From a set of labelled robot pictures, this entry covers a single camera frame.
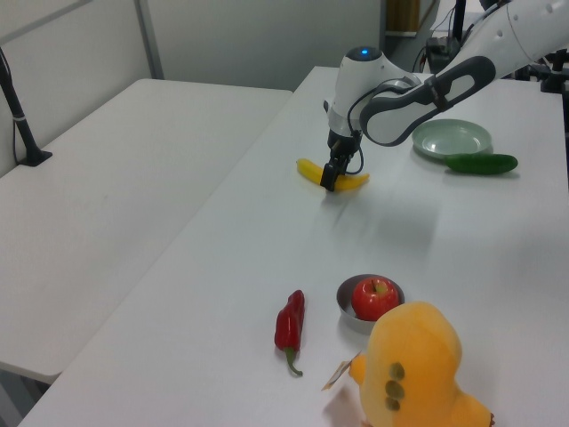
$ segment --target plush toy tag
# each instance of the plush toy tag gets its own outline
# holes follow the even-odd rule
[[[336,382],[340,379],[340,377],[344,374],[344,372],[346,372],[348,368],[351,366],[352,360],[349,361],[344,360],[343,362],[341,362],[338,368],[336,369],[336,372],[333,373],[333,375],[330,377],[330,379],[328,380],[328,382],[325,384],[325,386],[322,388],[321,391],[330,390],[332,386],[335,385]]]

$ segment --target red apple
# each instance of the red apple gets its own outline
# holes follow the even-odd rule
[[[397,289],[391,280],[382,276],[363,279],[352,294],[352,307],[362,320],[375,321],[397,305]]]

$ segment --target yellow banana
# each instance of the yellow banana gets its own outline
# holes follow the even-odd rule
[[[314,182],[316,185],[320,185],[323,172],[320,166],[312,163],[307,158],[299,158],[296,161],[296,167],[302,176]],[[339,175],[334,188],[337,190],[356,189],[367,182],[369,177],[369,173],[362,175]]]

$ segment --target red chili pepper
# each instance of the red chili pepper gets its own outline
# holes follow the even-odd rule
[[[298,376],[302,376],[302,372],[293,366],[293,361],[296,352],[301,349],[302,322],[304,322],[304,294],[302,291],[294,291],[276,317],[275,345],[284,351],[288,367]]]

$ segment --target table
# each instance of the table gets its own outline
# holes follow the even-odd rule
[[[291,96],[140,80],[0,180],[0,369],[52,383]]]
[[[565,425],[569,205],[561,100],[498,81],[444,117],[486,127],[518,169],[449,173],[411,143],[364,141],[371,180],[325,194],[295,171],[323,163],[322,99],[337,69],[315,68],[22,427],[358,426],[344,377],[366,337],[347,329],[338,285],[373,272],[407,301],[434,303],[463,343],[461,387],[502,426]],[[290,375],[273,344],[295,289],[307,311]]]

